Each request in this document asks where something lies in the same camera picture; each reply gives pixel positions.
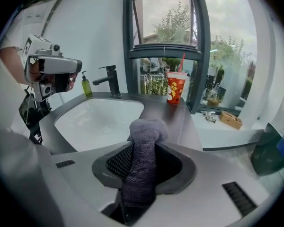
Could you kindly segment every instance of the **window frame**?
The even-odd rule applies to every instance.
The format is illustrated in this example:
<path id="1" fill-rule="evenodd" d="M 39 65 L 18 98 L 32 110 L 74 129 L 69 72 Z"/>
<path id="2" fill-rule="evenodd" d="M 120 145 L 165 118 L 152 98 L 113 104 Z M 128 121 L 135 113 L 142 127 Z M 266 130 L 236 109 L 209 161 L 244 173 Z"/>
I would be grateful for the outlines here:
<path id="1" fill-rule="evenodd" d="M 187 99 L 187 105 L 192 114 L 199 109 L 199 103 L 205 86 L 209 58 L 210 58 L 210 25 L 205 0 L 190 0 L 191 22 L 194 22 L 194 9 L 198 29 L 197 49 L 195 46 L 186 44 L 139 44 L 133 45 L 133 11 L 135 11 L 135 0 L 124 0 L 123 3 L 123 42 L 124 42 L 124 63 L 128 93 L 138 93 L 137 68 L 133 66 L 133 59 L 147 57 L 173 57 L 197 61 L 197 71 L 194 82 L 194 90 Z M 136 18 L 137 30 L 139 21 Z"/>

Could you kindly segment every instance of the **straw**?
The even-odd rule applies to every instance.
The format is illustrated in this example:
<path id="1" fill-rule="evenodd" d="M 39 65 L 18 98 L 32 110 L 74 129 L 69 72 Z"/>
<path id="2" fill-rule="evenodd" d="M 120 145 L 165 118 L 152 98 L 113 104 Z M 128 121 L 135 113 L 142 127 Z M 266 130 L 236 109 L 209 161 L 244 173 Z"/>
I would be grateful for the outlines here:
<path id="1" fill-rule="evenodd" d="M 178 72 L 182 72 L 182 66 L 183 66 L 183 62 L 184 62 L 184 57 L 185 57 L 185 53 L 183 53 L 182 60 L 181 60 L 181 63 L 180 63 L 180 67 L 179 67 L 179 69 L 178 69 Z"/>

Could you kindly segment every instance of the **soap dispenser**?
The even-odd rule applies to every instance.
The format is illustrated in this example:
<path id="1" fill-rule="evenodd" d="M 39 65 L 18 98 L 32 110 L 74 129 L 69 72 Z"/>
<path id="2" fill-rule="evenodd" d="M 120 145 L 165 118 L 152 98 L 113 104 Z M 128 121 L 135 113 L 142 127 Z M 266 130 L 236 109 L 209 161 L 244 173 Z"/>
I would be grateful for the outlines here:
<path id="1" fill-rule="evenodd" d="M 83 87 L 83 91 L 85 93 L 85 95 L 89 95 L 89 94 L 92 94 L 91 92 L 91 88 L 90 88 L 90 84 L 89 84 L 89 81 L 86 79 L 86 76 L 84 75 L 86 71 L 83 71 L 82 72 L 82 87 Z"/>

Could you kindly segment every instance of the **white sink basin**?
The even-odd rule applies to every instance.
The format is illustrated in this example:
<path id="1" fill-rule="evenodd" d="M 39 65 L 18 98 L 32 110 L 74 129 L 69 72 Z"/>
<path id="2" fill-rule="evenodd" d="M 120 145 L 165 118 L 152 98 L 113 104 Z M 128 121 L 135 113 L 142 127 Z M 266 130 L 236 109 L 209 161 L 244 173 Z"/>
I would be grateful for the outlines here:
<path id="1" fill-rule="evenodd" d="M 143 109 L 136 101 L 92 98 L 62 115 L 55 127 L 77 151 L 101 148 L 126 141 Z"/>

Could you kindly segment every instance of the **black faucet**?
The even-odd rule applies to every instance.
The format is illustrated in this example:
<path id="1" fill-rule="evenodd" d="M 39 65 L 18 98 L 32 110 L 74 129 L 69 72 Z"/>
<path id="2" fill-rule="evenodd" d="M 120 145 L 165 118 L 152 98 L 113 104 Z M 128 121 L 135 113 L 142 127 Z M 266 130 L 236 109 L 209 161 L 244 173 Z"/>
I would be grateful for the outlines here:
<path id="1" fill-rule="evenodd" d="M 101 68 L 106 68 L 107 77 L 94 80 L 93 84 L 99 85 L 102 82 L 108 81 L 110 93 L 112 94 L 112 96 L 113 97 L 120 96 L 118 77 L 117 77 L 117 72 L 115 70 L 115 65 L 114 66 L 104 66 L 104 67 L 100 67 L 99 69 Z"/>

